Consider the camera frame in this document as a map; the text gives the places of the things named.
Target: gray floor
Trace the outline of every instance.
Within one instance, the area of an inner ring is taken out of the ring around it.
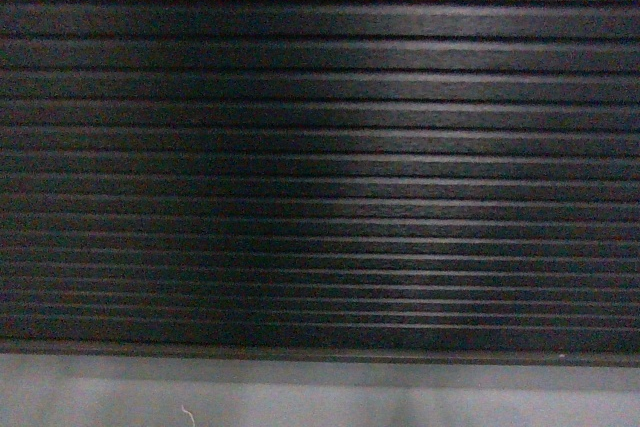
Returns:
[[[0,355],[0,426],[640,426],[640,369]]]

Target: ribbed rubber mat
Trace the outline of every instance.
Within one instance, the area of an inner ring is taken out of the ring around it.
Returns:
[[[640,353],[638,1],[1,0],[2,341]]]

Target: black ribbed surface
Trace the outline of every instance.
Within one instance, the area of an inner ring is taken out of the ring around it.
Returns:
[[[638,1],[0,0],[2,339],[640,353]]]

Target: white thread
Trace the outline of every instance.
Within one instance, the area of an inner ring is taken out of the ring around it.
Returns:
[[[184,405],[181,405],[180,408],[182,411],[189,416],[191,419],[191,427],[196,427],[196,419],[193,418],[193,414],[184,408]]]

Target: black plastic panel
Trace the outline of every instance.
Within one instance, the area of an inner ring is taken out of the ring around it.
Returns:
[[[0,1],[0,349],[638,364],[639,0]]]

